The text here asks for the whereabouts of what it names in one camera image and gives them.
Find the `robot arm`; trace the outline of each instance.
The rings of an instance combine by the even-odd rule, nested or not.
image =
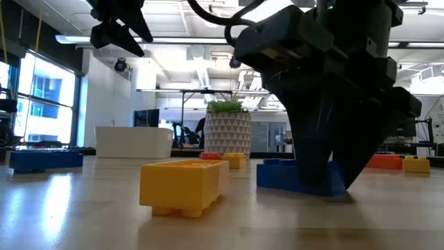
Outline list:
[[[140,0],[88,1],[102,21],[92,32],[95,47],[113,43],[143,54],[128,32],[153,39]],[[288,6],[258,23],[241,17],[263,0],[231,18],[211,15],[196,0],[188,2],[204,20],[226,27],[235,59],[261,73],[263,87],[287,109],[304,185],[317,186],[327,178],[333,153],[350,187],[398,124],[420,115],[421,102],[393,87],[397,65],[387,57],[390,30],[403,20],[398,3],[405,0],[318,0],[309,12]],[[117,27],[117,18],[126,25]],[[230,29],[236,25],[248,27],[233,39]]]

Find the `table surface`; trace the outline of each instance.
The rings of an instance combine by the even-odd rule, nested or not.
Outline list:
[[[343,198],[257,189],[256,164],[197,219],[139,206],[140,166],[85,157],[84,168],[13,176],[0,167],[0,249],[444,249],[444,171],[366,169]]]

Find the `glass window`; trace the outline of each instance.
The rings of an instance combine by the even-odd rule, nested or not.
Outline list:
[[[9,70],[9,65],[0,62],[0,84],[3,88],[9,88]]]
[[[71,139],[71,108],[52,106],[25,98],[18,99],[18,106],[14,133],[24,136],[28,142],[39,142],[41,140],[55,140],[61,143],[69,143]],[[30,106],[28,115],[28,126],[26,127],[26,113]]]
[[[23,136],[27,142],[70,143],[73,117],[70,107],[74,104],[75,87],[74,73],[26,54],[20,67],[15,135]]]
[[[20,68],[19,92],[73,106],[76,76],[54,64],[26,54]]]

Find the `orange toy brick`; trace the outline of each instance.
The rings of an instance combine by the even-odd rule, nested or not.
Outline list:
[[[222,157],[218,153],[201,153],[201,160],[222,160]]]
[[[399,156],[373,156],[366,167],[376,169],[402,170],[402,159]]]

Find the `white geometric planter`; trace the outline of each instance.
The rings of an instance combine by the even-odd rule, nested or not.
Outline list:
[[[251,151],[251,116],[248,113],[207,114],[204,126],[205,152],[244,153]]]

